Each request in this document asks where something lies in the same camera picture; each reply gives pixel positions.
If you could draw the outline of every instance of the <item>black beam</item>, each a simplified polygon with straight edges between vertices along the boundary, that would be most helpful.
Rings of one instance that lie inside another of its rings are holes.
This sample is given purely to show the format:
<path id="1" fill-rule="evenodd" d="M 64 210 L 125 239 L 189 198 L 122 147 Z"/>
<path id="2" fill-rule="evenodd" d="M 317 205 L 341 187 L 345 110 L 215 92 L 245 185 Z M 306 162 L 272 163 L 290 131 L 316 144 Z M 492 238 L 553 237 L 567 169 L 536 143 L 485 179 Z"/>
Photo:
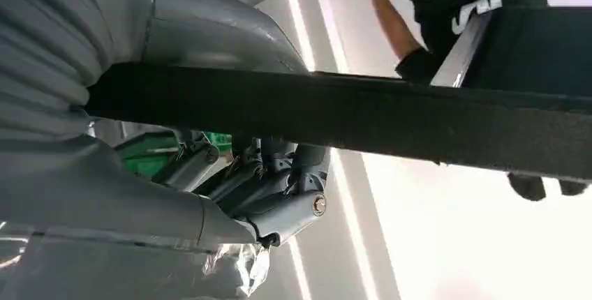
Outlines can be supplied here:
<path id="1" fill-rule="evenodd" d="M 131 64 L 90 92 L 99 117 L 592 180 L 589 98 Z"/>

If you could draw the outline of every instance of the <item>person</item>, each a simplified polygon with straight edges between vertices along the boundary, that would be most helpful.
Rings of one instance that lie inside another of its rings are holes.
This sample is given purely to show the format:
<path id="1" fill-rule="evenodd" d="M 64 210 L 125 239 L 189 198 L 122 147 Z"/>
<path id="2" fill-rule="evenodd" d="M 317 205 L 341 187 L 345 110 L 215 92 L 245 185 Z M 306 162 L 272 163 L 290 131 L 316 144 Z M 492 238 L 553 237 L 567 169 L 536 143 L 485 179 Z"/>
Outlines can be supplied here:
<path id="1" fill-rule="evenodd" d="M 423 47 L 390 0 L 371 1 L 380 27 L 400 60 L 396 72 L 403 80 L 415 84 L 430 84 L 466 26 L 468 17 L 476 13 L 477 1 L 484 1 L 486 9 L 547 6 L 547 0 L 411 0 L 415 7 L 415 21 L 421 26 Z M 516 193 L 525 199 L 539 201 L 546 196 L 540 177 L 509 174 L 508 179 Z M 586 188 L 583 183 L 560 182 L 564 195 L 578 195 Z"/>

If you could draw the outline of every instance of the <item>white stripe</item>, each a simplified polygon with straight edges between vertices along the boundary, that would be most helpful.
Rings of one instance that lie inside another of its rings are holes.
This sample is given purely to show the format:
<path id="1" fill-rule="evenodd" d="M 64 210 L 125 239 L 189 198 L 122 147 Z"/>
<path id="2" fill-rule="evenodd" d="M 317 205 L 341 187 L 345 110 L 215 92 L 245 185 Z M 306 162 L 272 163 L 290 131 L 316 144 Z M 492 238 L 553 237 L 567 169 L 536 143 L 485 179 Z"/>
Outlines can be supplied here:
<path id="1" fill-rule="evenodd" d="M 348 180 L 343 169 L 343 164 L 341 163 L 341 157 L 336 149 L 331 149 L 331 166 L 337 182 L 337 189 L 339 190 L 339 197 L 341 198 L 348 228 L 350 230 L 357 265 L 360 268 L 360 274 L 362 274 L 362 285 L 364 286 L 366 298 L 368 300 L 379 300 L 376 283 L 374 282 L 374 276 L 372 275 L 372 268 L 370 267 L 370 259 L 368 258 L 366 246 L 364 245 L 364 237 L 362 236 L 360 223 L 358 222 L 355 213 Z"/>
<path id="2" fill-rule="evenodd" d="M 335 63 L 337 64 L 337 72 L 349 73 L 348 60 L 346 58 L 346 52 L 343 49 L 339 30 L 337 30 L 335 17 L 333 16 L 333 9 L 331 8 L 331 1 L 320 0 L 319 2 L 325 26 L 327 27 L 331 49 L 333 50 L 333 55 L 335 57 Z"/>
<path id="3" fill-rule="evenodd" d="M 316 62 L 314 60 L 313 48 L 311 46 L 311 40 L 309 34 L 306 31 L 306 25 L 304 23 L 304 17 L 302 16 L 302 10 L 300 9 L 300 2 L 298 0 L 288 0 L 290 2 L 290 12 L 294 18 L 294 25 L 296 26 L 296 34 L 298 35 L 298 42 L 300 43 L 300 53 L 304 64 L 309 71 L 316 69 Z"/>
<path id="4" fill-rule="evenodd" d="M 290 248 L 290 253 L 292 254 L 292 260 L 294 261 L 296 279 L 298 279 L 302 300 L 312 300 L 309 282 L 306 279 L 306 272 L 304 272 L 304 265 L 302 264 L 302 255 L 300 254 L 300 247 L 298 246 L 296 237 L 292 237 L 288 240 L 288 247 Z"/>
<path id="5" fill-rule="evenodd" d="M 12 264 L 17 264 L 20 261 L 20 256 L 14 257 L 11 260 L 7 260 L 5 262 L 0 263 L 0 269 L 4 269 L 5 267 L 9 267 Z"/>
<path id="6" fill-rule="evenodd" d="M 22 242 L 28 243 L 29 240 L 25 239 L 24 237 L 0 237 L 0 242 L 2 241 L 9 241 L 9 242 Z"/>

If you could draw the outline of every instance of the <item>plastic wrap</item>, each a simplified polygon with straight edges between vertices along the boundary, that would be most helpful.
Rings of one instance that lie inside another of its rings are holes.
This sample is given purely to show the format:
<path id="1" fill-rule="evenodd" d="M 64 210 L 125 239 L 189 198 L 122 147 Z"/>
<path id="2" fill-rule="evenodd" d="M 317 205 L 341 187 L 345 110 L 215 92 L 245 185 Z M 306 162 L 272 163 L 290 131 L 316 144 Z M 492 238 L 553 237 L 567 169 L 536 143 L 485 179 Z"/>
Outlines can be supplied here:
<path id="1" fill-rule="evenodd" d="M 0 300 L 245 299 L 268 271 L 258 244 L 0 221 Z"/>

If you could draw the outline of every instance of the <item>white wall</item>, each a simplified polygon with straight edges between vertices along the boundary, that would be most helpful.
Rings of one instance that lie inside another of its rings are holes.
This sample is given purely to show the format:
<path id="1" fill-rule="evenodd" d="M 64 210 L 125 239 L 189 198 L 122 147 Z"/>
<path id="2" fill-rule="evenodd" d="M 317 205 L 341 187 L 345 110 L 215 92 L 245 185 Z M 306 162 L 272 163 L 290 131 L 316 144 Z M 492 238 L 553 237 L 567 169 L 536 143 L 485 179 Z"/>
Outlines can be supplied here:
<path id="1" fill-rule="evenodd" d="M 300 43 L 298 43 L 298 35 L 296 32 L 296 26 L 294 25 L 294 19 L 292 12 L 290 11 L 289 0 L 264 0 L 259 3 L 256 8 L 267 13 L 277 24 L 281 25 L 281 30 L 286 34 L 290 42 L 298 49 L 300 49 Z"/>
<path id="2" fill-rule="evenodd" d="M 350 70 L 394 76 L 370 0 L 330 1 Z M 410 2 L 392 1 L 417 33 Z M 364 164 L 403 300 L 592 299 L 591 192 L 562 197 L 546 179 L 548 198 L 532 203 L 499 172 L 371 154 Z"/>

